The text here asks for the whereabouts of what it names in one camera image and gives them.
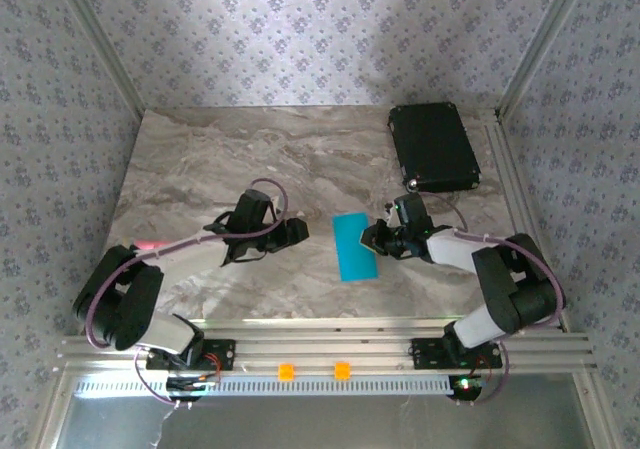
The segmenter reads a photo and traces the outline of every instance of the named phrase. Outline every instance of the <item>black box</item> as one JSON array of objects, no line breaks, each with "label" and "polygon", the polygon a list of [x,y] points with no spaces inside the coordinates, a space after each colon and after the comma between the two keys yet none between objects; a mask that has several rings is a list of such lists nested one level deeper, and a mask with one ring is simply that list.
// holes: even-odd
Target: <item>black box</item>
[{"label": "black box", "polygon": [[478,186],[480,168],[454,104],[394,107],[389,129],[408,191],[451,192]]}]

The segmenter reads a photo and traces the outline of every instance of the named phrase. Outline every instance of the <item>orange block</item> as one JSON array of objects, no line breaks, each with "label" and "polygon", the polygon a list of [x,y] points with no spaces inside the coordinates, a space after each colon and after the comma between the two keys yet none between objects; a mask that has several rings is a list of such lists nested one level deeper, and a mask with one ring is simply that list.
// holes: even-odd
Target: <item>orange block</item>
[{"label": "orange block", "polygon": [[348,362],[336,362],[334,374],[337,380],[348,381],[351,379],[351,364]]},{"label": "orange block", "polygon": [[291,382],[293,378],[293,364],[280,364],[280,366],[278,366],[278,380],[280,382]]}]

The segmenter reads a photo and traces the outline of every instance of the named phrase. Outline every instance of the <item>blue rectangular object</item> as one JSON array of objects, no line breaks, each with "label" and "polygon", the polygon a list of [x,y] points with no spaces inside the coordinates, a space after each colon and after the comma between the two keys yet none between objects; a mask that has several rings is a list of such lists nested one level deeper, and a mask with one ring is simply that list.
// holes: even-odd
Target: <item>blue rectangular object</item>
[{"label": "blue rectangular object", "polygon": [[376,256],[360,244],[360,236],[369,226],[364,212],[333,216],[333,234],[336,238],[340,278],[343,282],[375,279],[378,277]]}]

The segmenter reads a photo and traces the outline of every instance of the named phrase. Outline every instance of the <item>marble tabletop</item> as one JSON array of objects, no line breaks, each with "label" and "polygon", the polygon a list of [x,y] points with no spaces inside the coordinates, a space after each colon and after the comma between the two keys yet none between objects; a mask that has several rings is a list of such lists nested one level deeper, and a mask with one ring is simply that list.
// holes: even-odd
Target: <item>marble tabletop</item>
[{"label": "marble tabletop", "polygon": [[[420,260],[378,258],[379,278],[340,281],[332,216],[384,215],[405,193],[390,107],[269,107],[147,111],[108,244],[190,236],[233,209],[257,177],[281,182],[310,238],[263,260],[212,267],[165,289],[157,308],[189,318],[454,316],[477,307],[475,276]],[[513,232],[486,127],[493,111],[460,110],[482,171],[480,186],[448,194],[474,232]],[[273,188],[260,186],[273,193]],[[455,213],[426,199],[436,224]]]}]

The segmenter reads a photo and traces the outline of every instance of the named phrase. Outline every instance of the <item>patterned wallpaper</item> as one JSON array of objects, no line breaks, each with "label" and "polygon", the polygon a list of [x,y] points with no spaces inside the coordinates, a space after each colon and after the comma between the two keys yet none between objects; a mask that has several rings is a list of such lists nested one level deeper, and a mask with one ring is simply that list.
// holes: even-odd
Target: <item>patterned wallpaper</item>
[{"label": "patterned wallpaper", "polygon": [[551,0],[91,0],[147,107],[495,107]]},{"label": "patterned wallpaper", "polygon": [[0,0],[0,447],[26,447],[137,127],[64,0]]},{"label": "patterned wallpaper", "polygon": [[578,0],[508,122],[538,225],[640,447],[640,0]]}]

